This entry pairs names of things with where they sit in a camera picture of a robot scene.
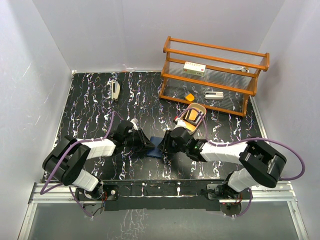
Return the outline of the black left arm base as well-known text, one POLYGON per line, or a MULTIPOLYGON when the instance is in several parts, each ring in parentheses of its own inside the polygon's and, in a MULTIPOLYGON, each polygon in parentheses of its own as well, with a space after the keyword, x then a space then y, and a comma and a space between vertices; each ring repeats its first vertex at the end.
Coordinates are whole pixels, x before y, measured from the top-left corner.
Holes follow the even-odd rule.
POLYGON ((108 202, 115 202, 119 198, 119 186, 99 182, 93 191, 77 187, 75 192, 69 189, 75 202, 80 206, 86 217, 91 220, 97 214, 106 210, 108 202))

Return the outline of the blue card holder wallet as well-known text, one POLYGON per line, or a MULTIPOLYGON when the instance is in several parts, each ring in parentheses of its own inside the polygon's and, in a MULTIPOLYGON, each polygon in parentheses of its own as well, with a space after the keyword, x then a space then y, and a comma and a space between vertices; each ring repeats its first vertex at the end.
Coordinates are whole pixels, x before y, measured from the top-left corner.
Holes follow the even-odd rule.
POLYGON ((153 149, 148 150, 146 156, 161 159, 163 157, 163 152, 158 148, 158 145, 162 142, 162 138, 157 136, 151 136, 150 141, 154 144, 155 147, 153 149))

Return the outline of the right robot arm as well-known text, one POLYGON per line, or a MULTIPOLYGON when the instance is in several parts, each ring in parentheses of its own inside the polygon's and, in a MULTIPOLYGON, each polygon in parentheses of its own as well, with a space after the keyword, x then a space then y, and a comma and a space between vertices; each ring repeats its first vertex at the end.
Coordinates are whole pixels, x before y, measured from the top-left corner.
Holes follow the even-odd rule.
POLYGON ((238 144, 222 144, 195 139, 183 127, 166 131, 157 146, 166 154, 186 154, 196 162, 228 162, 240 164, 241 170, 228 174, 223 184, 207 192, 218 198, 237 197, 252 186, 275 188, 286 165, 286 157, 263 140, 249 140, 238 144))

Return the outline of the stack of silver cards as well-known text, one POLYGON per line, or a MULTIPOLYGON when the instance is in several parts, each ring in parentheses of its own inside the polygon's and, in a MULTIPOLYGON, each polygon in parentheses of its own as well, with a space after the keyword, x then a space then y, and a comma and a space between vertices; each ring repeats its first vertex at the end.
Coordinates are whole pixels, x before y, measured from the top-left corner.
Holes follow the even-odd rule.
POLYGON ((198 125, 199 122, 202 120, 202 117, 204 113, 198 109, 189 109, 184 116, 184 120, 187 121, 189 124, 192 124, 194 126, 198 125))

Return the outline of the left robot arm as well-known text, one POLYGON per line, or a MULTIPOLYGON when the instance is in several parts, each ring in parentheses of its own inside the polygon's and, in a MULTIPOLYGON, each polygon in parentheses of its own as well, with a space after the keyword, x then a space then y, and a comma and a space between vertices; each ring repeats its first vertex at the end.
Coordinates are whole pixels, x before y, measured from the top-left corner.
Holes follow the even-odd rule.
POLYGON ((122 120, 110 135, 96 139, 65 136, 45 158, 42 168, 49 181, 56 179, 64 186, 75 186, 93 200, 103 195, 102 181, 84 170, 87 160, 117 155, 123 148, 145 153, 155 148, 135 120, 122 120))

